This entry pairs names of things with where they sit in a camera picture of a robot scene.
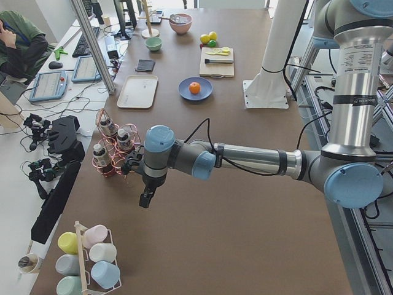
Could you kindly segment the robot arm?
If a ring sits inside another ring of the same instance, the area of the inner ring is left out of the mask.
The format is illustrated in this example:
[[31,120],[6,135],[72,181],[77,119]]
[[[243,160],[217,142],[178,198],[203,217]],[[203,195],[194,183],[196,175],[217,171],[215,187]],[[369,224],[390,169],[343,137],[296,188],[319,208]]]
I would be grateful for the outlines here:
[[392,34],[391,1],[318,1],[313,42],[339,50],[329,141],[320,151],[260,149],[176,139],[167,126],[148,129],[142,148],[122,165],[145,188],[150,205],[170,168],[208,179],[213,168],[233,165],[262,176],[288,175],[312,184],[345,208],[363,208],[383,192],[384,179],[370,147],[383,42]]

